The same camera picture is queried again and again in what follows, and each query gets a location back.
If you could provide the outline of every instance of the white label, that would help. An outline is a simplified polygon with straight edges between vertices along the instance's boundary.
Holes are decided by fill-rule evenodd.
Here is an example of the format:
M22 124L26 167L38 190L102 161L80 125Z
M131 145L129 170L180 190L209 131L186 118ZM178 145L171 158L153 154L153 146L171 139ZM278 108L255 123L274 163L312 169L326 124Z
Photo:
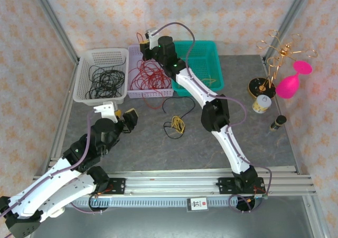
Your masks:
M191 211L200 211L200 210L208 210L208 204L206 202L206 197L198 197L198 198L190 198L190 208Z

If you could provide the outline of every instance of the wall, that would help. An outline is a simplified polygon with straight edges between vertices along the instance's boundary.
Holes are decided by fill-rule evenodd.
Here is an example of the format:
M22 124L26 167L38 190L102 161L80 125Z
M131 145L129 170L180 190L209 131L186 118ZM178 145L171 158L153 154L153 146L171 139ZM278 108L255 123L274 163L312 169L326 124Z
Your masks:
M0 0L0 17L0 195L12 196L50 151L73 63L35 0Z
M319 56L307 61L311 75L301 76L301 88L289 100L279 99L289 119L287 130L302 171L312 175L328 226L338 233L338 4L337 0L308 0L296 17L291 33L304 40L298 48L315 49ZM295 56L304 60L305 56ZM284 76L295 74L292 61L282 68Z
M178 21L221 55L264 54L256 41L279 28L293 0L49 0L77 52L137 43L136 32ZM172 26L163 34L190 40Z

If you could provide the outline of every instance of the pink plastic cup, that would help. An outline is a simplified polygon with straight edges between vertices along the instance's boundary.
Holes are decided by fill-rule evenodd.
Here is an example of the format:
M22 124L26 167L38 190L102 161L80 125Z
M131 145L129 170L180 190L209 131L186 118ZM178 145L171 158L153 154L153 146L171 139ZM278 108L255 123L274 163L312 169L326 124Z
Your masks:
M285 99L292 98L297 92L300 84L298 75L310 74L312 72L311 65L305 61L296 61L293 66L297 73L284 78L276 87L277 95Z

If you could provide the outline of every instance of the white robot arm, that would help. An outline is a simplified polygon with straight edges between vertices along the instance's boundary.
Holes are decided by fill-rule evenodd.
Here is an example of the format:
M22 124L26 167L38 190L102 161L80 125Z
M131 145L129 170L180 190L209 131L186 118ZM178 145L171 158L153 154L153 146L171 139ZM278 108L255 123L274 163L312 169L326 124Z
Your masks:
M119 118L114 104L105 102L94 107L102 118L63 153L57 163L24 191L0 198L1 217L15 238L34 232L47 217L57 217L63 207L87 194L100 193L109 185L109 177L97 164L101 156L119 142L119 135L130 133L137 124L137 113L131 109Z
M171 24L184 26L181 23ZM147 40L140 43L143 60L157 61L168 77L185 87L196 99L202 108L202 125L221 144L230 162L236 186L239 189L248 188L256 181L257 173L233 135L226 97L212 92L197 78L187 63L177 57L175 45L170 36L159 36L159 31L171 24L167 24L159 30L152 28L146 32Z

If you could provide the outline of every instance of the gray tabletop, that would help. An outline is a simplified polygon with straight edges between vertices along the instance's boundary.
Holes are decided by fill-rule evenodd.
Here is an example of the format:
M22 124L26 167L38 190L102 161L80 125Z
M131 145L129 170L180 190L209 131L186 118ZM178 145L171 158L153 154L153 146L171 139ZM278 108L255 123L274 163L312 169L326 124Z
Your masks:
M228 207L115 208L102 215L66 208L47 218L32 238L313 238L302 197L269 197L251 214Z
M277 106L264 114L252 109L254 99L247 91L248 83L265 75L260 56L220 56L224 89L218 93L240 100L248 110L247 120L233 127L234 135L245 156L253 163L265 166L294 166L295 160L284 127L275 132L269 125L279 115ZM159 106L162 98L149 98L147 102ZM163 131L163 123L172 116L181 116L192 107L189 99L171 99L162 109L149 108L143 99L125 98L118 106L122 111L135 108L138 124L132 133L121 135L120 142L99 164L106 172L137 170L174 170L201 168L229 168L230 164L220 144L201 125L201 107L184 117L186 130L180 139L170 139ZM62 152L86 133L86 115L92 107L73 102ZM236 103L229 101L230 122L243 119L244 112ZM92 124L100 118L94 115Z

